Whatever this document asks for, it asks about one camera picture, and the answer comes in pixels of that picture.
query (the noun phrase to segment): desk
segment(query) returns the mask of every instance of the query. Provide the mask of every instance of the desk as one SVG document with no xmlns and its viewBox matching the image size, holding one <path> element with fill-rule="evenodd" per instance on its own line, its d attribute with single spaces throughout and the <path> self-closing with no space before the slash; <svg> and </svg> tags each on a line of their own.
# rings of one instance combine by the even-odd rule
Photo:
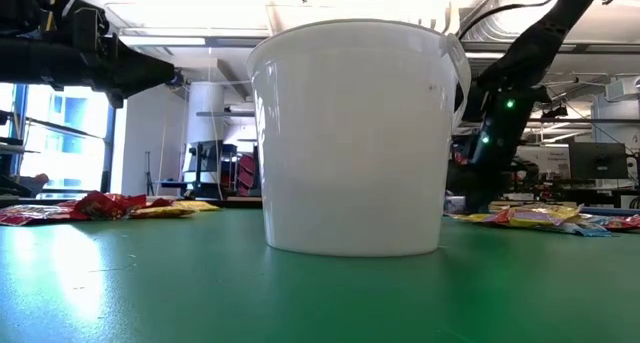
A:
<svg viewBox="0 0 640 343">
<path fill-rule="evenodd" d="M 441 248 L 331 258 L 259 210 L 0 227 L 0 342 L 638 342 L 640 237 L 445 220 Z"/>
</svg>

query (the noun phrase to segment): white bucket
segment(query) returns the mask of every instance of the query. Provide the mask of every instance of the white bucket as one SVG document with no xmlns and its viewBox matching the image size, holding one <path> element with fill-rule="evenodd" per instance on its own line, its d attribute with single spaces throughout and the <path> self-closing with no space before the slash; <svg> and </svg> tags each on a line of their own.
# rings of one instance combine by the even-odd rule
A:
<svg viewBox="0 0 640 343">
<path fill-rule="evenodd" d="M 338 256 L 438 245 L 456 84 L 454 36 L 339 20 L 278 34 L 249 57 L 267 243 Z"/>
</svg>

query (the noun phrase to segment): green table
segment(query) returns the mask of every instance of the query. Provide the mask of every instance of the green table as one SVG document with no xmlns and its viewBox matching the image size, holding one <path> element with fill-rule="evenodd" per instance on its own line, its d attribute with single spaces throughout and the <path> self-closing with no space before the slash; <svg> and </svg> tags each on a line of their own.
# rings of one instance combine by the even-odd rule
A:
<svg viewBox="0 0 640 343">
<path fill-rule="evenodd" d="M 640 239 L 445 220 L 408 258 L 269 248 L 262 213 L 0 227 L 0 342 L 638 342 Z"/>
</svg>

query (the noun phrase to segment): bucket handle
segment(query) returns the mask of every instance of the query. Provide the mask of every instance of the bucket handle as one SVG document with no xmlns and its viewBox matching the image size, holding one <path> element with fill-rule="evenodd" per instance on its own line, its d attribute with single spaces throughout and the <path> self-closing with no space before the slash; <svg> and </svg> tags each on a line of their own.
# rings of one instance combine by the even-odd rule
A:
<svg viewBox="0 0 640 343">
<path fill-rule="evenodd" d="M 467 98 L 469 96 L 469 88 L 471 87 L 471 66 L 467 55 L 462 48 L 462 44 L 455 34 L 447 34 L 447 49 L 449 57 L 458 76 L 458 84 L 456 85 L 456 97 L 453 114 L 453 128 L 458 127 L 462 121 L 464 110 L 467 107 Z"/>
</svg>

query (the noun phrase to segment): computer monitor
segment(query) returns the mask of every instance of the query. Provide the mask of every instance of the computer monitor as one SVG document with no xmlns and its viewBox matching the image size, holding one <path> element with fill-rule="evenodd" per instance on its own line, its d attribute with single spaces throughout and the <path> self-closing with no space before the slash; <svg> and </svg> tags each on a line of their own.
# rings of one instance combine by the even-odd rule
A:
<svg viewBox="0 0 640 343">
<path fill-rule="evenodd" d="M 572 179 L 627 179 L 627 152 L 621 143 L 569 143 Z"/>
</svg>

